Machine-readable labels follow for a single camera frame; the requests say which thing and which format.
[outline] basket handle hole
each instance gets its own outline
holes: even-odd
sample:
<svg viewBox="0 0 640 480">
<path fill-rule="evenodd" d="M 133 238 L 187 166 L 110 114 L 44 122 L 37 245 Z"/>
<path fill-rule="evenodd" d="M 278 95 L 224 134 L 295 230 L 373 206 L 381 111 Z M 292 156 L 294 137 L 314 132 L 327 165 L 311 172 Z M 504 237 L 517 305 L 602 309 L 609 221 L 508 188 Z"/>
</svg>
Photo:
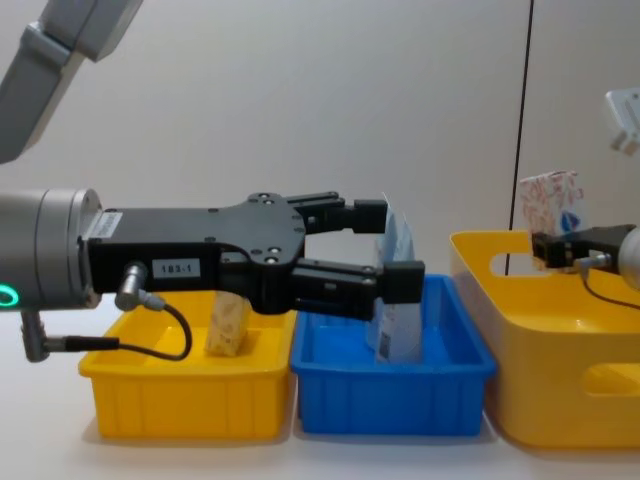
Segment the basket handle hole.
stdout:
<svg viewBox="0 0 640 480">
<path fill-rule="evenodd" d="M 509 257 L 509 277 L 548 277 L 550 272 L 538 270 L 534 266 L 535 259 L 528 253 L 500 253 L 490 262 L 491 273 L 496 277 L 504 277 L 504 268 Z"/>
<path fill-rule="evenodd" d="M 596 397 L 640 396 L 640 363 L 600 363 L 582 376 L 584 391 Z"/>
</svg>

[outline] yellow bin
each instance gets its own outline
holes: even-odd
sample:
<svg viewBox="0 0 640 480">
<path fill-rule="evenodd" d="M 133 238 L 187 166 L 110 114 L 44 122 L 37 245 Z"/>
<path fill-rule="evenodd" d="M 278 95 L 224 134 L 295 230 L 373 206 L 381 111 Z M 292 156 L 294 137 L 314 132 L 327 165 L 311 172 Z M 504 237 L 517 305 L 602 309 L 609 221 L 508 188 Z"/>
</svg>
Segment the yellow bin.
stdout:
<svg viewBox="0 0 640 480">
<path fill-rule="evenodd" d="M 526 232 L 451 237 L 460 296 L 498 363 L 486 410 L 507 437 L 539 448 L 640 447 L 640 311 L 591 296 L 578 275 L 497 276 L 491 260 L 531 253 Z M 618 276 L 603 295 L 640 303 Z"/>
<path fill-rule="evenodd" d="M 80 362 L 91 378 L 96 416 L 106 437 L 268 439 L 285 423 L 289 353 L 295 312 L 251 314 L 236 357 L 203 350 L 215 293 L 162 295 L 193 331 L 193 349 L 181 362 L 128 351 L 92 352 Z M 166 313 L 138 308 L 106 335 L 123 342 L 179 352 L 183 332 Z"/>
</svg>

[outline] white table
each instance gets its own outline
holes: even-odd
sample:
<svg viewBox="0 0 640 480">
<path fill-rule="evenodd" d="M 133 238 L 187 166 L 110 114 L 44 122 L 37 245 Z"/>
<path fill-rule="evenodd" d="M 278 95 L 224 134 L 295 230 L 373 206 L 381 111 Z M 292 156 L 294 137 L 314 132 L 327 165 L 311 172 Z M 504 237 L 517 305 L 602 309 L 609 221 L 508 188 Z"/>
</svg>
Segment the white table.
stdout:
<svg viewBox="0 0 640 480">
<path fill-rule="evenodd" d="M 100 335 L 118 315 L 45 313 L 50 334 Z M 114 443 L 97 431 L 81 354 L 29 364 L 19 316 L 0 315 L 0 468 L 6 479 L 617 479 L 640 477 L 640 453 L 524 452 L 485 424 L 478 438 L 307 436 L 294 422 L 268 445 Z"/>
</svg>

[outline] blue and white package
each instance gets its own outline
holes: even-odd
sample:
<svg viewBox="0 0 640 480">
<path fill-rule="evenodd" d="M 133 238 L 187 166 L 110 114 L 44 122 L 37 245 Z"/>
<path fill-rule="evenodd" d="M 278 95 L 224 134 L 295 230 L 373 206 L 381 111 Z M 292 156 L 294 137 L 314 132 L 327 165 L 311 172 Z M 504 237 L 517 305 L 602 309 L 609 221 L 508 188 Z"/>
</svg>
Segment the blue and white package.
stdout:
<svg viewBox="0 0 640 480">
<path fill-rule="evenodd" d="M 398 232 L 393 260 L 415 260 L 413 235 L 406 217 Z M 422 308 L 419 303 L 384 305 L 375 350 L 376 361 L 380 363 L 422 362 Z"/>
<path fill-rule="evenodd" d="M 393 260 L 393 254 L 396 249 L 396 242 L 398 238 L 398 232 L 396 227 L 396 219 L 393 214 L 393 210 L 391 210 L 391 205 L 389 205 L 389 199 L 387 196 L 384 196 L 385 200 L 387 200 L 387 221 L 385 224 L 384 233 L 379 235 L 375 241 L 374 248 L 374 259 L 373 264 L 375 267 L 380 268 L 384 264 L 384 262 L 390 262 Z M 373 319 L 367 326 L 367 345 L 373 350 L 376 350 L 378 345 L 378 336 L 380 330 L 380 322 L 382 320 L 382 309 L 384 307 L 384 303 L 380 298 L 376 299 L 375 303 L 375 313 Z"/>
</svg>

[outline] package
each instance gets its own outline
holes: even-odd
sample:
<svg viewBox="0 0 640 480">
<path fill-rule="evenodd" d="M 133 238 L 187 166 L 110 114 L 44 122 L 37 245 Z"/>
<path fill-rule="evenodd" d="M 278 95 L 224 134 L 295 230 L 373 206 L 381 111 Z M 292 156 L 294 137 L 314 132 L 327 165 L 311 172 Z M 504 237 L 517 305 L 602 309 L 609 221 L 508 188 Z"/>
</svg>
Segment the package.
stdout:
<svg viewBox="0 0 640 480">
<path fill-rule="evenodd" d="M 589 228 L 576 172 L 550 172 L 520 180 L 520 199 L 532 233 L 564 235 Z"/>
<path fill-rule="evenodd" d="M 212 355 L 233 357 L 247 333 L 251 303 L 234 293 L 217 292 L 204 349 Z"/>
<path fill-rule="evenodd" d="M 387 201 L 387 221 L 385 224 L 384 233 L 379 235 L 376 238 L 375 246 L 374 246 L 374 254 L 373 254 L 373 265 L 376 268 L 382 267 L 384 262 L 390 262 L 393 260 L 393 253 L 396 248 L 397 241 L 397 229 L 396 229 L 396 220 L 393 214 L 393 210 L 391 209 L 391 205 L 389 205 L 389 199 L 387 196 L 384 196 Z M 384 303 L 380 298 L 376 298 L 375 302 L 375 313 L 373 319 L 367 325 L 367 345 L 373 350 L 376 349 L 378 345 L 378 336 L 380 333 L 380 322 L 382 319 L 382 309 Z"/>
<path fill-rule="evenodd" d="M 398 232 L 393 260 L 415 260 L 413 235 L 406 217 Z M 393 364 L 422 363 L 421 304 L 384 305 L 376 361 Z"/>
</svg>

